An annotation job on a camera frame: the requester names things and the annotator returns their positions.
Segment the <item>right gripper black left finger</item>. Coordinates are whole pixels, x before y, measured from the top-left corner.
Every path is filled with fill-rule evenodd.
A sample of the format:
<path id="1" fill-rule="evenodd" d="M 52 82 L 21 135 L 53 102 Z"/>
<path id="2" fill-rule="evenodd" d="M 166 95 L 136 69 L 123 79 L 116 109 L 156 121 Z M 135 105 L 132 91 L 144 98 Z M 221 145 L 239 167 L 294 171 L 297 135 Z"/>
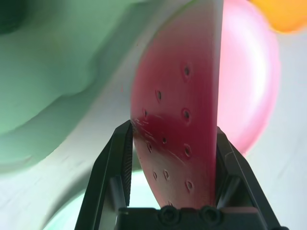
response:
<path id="1" fill-rule="evenodd" d="M 120 208 L 130 203 L 133 134 L 118 126 L 94 162 L 77 218 L 77 230 L 113 230 Z"/>

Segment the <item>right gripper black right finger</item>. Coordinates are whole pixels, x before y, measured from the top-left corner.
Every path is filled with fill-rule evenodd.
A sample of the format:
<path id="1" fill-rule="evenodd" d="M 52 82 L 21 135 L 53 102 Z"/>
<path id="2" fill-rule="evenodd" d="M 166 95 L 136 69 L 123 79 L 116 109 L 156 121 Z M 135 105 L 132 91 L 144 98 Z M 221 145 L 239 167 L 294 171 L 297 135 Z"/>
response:
<path id="1" fill-rule="evenodd" d="M 282 229 L 247 160 L 217 129 L 216 206 L 219 228 L 226 230 Z"/>

